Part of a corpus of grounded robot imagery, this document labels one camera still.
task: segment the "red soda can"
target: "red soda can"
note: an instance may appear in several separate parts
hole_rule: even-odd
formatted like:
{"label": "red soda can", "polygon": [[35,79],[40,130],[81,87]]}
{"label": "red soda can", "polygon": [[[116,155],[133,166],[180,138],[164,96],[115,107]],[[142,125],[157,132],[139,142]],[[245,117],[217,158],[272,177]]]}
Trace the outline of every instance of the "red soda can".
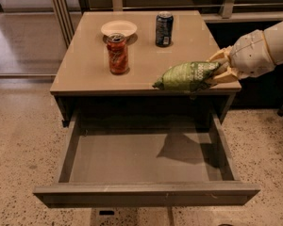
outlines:
{"label": "red soda can", "polygon": [[108,36],[107,49],[110,71],[114,74],[126,73],[128,67],[128,49],[123,34],[115,33]]}

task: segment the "table top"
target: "table top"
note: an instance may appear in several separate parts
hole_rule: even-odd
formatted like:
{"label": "table top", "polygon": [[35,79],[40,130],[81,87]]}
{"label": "table top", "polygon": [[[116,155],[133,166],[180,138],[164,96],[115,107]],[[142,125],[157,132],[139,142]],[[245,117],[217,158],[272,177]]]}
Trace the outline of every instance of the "table top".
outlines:
{"label": "table top", "polygon": [[[85,12],[60,65],[51,93],[57,96],[178,93],[153,89],[152,85],[170,67],[184,62],[205,61],[219,47],[198,11],[172,13],[173,43],[160,48],[155,45],[157,11]],[[136,34],[128,41],[130,71],[122,75],[110,72],[108,50],[101,33],[103,24],[117,20],[129,21],[137,26]],[[234,82],[197,93],[240,89],[239,82]]]}

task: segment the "white bowl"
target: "white bowl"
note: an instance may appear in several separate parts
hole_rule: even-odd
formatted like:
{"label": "white bowl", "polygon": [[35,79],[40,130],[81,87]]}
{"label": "white bowl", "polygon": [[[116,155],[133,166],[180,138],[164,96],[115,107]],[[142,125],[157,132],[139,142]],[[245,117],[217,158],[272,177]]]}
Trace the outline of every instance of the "white bowl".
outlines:
{"label": "white bowl", "polygon": [[138,27],[129,21],[117,20],[104,24],[101,27],[101,32],[106,36],[114,33],[120,33],[125,35],[125,37],[129,37],[134,34],[137,29]]}

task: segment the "can lid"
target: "can lid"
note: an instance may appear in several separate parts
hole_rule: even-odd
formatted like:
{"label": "can lid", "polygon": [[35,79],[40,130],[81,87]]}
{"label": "can lid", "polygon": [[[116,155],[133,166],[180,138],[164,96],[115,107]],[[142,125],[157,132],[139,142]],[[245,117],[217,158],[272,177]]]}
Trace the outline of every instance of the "can lid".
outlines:
{"label": "can lid", "polygon": [[125,39],[125,35],[120,33],[114,33],[108,36],[109,42],[120,42],[123,41],[124,39]]}
{"label": "can lid", "polygon": [[170,18],[172,17],[172,13],[170,11],[161,11],[158,16],[161,18]]}

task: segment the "chip bag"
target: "chip bag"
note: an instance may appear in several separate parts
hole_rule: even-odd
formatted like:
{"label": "chip bag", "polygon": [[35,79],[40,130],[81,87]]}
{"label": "chip bag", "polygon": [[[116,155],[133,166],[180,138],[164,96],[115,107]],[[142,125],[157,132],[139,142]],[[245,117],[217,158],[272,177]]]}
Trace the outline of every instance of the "chip bag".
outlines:
{"label": "chip bag", "polygon": [[189,62],[171,67],[155,82],[154,88],[194,92],[213,86],[206,80],[220,67],[218,62]]}

